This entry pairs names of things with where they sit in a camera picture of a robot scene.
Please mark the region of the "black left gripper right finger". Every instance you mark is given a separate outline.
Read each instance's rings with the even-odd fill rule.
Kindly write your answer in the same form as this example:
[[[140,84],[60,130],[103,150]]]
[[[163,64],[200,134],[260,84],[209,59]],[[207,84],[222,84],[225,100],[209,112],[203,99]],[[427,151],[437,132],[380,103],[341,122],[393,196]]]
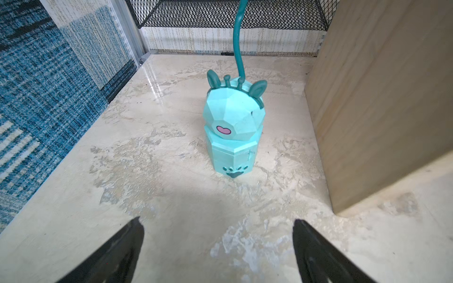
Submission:
[[[296,219],[293,246],[304,283],[373,283],[351,260],[335,248],[308,222]]]

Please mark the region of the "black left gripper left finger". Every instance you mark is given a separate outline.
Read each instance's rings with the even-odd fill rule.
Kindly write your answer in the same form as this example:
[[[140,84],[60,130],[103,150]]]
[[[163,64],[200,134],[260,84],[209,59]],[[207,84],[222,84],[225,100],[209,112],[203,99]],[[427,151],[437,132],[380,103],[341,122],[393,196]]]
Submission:
[[[135,217],[67,275],[60,283],[130,283],[145,230]]]

